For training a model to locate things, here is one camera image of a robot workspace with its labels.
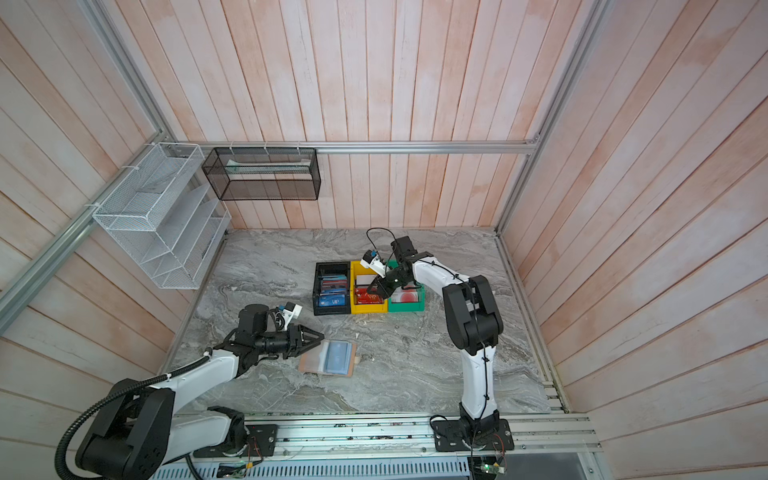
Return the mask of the red VIP card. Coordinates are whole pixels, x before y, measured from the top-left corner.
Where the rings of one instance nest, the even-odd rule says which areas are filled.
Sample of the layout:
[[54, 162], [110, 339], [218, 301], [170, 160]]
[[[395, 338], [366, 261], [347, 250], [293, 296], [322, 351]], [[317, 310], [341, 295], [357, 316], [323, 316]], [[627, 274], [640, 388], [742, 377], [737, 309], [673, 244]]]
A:
[[384, 300], [375, 293], [370, 293], [366, 288], [360, 287], [355, 289], [355, 302], [358, 305], [373, 305], [383, 304]]

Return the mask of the tan leather card holder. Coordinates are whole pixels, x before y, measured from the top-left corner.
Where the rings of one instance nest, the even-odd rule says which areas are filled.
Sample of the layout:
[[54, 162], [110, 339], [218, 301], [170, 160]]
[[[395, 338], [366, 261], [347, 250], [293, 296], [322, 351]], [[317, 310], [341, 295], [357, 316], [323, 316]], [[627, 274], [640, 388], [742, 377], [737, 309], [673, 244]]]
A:
[[323, 340], [318, 347], [300, 356], [298, 370], [317, 375], [351, 377], [357, 363], [355, 343]]

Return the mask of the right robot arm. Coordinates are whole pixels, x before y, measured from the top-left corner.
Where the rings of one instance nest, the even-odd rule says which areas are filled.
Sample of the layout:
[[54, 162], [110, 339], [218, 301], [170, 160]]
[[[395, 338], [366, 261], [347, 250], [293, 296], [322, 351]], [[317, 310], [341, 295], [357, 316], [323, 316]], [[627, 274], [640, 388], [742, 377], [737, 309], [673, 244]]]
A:
[[494, 359], [504, 325], [493, 290], [482, 275], [467, 276], [419, 252], [408, 236], [391, 243], [397, 265], [389, 267], [378, 250], [366, 251], [361, 264], [373, 270], [367, 291], [384, 299], [408, 284], [425, 286], [443, 301], [446, 329], [461, 352], [463, 391], [459, 418], [434, 417], [430, 423], [440, 451], [476, 450], [476, 442], [492, 438], [502, 426], [495, 400]]

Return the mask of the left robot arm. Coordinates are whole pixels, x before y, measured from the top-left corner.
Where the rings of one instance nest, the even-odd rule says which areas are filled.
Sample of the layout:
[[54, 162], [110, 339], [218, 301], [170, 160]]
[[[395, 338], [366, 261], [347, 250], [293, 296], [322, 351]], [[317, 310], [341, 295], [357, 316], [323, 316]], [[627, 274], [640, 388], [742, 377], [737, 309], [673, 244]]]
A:
[[62, 479], [149, 479], [164, 464], [212, 449], [226, 457], [263, 456], [243, 413], [211, 407], [180, 410], [266, 360], [299, 357], [321, 345], [322, 333], [297, 322], [300, 306], [250, 304], [238, 325], [200, 358], [145, 380], [124, 379], [66, 429], [54, 455]]

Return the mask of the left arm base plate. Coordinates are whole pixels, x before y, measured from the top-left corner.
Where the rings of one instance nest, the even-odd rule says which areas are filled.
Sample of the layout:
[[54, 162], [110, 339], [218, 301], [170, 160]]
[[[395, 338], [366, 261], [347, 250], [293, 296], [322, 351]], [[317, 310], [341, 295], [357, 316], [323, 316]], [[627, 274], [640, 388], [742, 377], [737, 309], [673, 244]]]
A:
[[262, 459], [274, 455], [277, 440], [277, 424], [231, 425], [222, 443], [195, 450], [195, 458], [246, 458]]

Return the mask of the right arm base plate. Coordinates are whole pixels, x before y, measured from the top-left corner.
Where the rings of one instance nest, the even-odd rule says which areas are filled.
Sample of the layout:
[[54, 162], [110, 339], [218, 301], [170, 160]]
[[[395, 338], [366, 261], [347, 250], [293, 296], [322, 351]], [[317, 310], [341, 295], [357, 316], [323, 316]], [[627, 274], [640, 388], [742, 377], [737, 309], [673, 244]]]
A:
[[489, 418], [490, 423], [475, 432], [463, 419], [435, 416], [429, 420], [438, 452], [488, 451], [506, 453], [515, 449], [510, 425], [505, 419]]

